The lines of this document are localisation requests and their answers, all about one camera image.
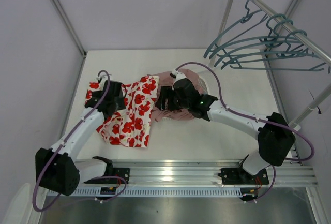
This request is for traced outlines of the red poppy print skirt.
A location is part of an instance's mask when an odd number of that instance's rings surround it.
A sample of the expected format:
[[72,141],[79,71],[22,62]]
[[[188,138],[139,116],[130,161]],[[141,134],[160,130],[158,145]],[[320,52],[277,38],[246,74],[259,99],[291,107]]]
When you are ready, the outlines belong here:
[[157,99],[159,76],[143,76],[122,86],[125,109],[115,112],[96,129],[105,143],[146,148]]

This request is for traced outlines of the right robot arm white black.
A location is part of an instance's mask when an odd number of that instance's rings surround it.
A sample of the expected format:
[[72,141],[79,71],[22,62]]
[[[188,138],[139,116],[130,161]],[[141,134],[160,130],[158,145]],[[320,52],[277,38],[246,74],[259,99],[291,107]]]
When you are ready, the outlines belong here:
[[188,110],[195,118],[225,124],[257,140],[258,149],[247,155],[237,168],[221,170],[219,177],[224,184],[254,184],[258,177],[263,177],[266,167],[283,164],[295,141],[281,114],[251,117],[232,110],[219,98],[199,93],[187,78],[175,81],[172,86],[162,86],[156,107],[169,111]]

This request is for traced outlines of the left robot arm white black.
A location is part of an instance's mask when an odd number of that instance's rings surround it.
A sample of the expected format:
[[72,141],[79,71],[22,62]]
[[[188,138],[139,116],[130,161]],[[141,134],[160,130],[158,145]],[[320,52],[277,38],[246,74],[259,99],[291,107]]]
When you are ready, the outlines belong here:
[[106,80],[103,89],[92,93],[75,127],[49,149],[35,155],[39,186],[69,196],[83,183],[95,183],[98,177],[113,174],[112,161],[100,156],[77,160],[83,146],[104,121],[125,109],[122,83]]

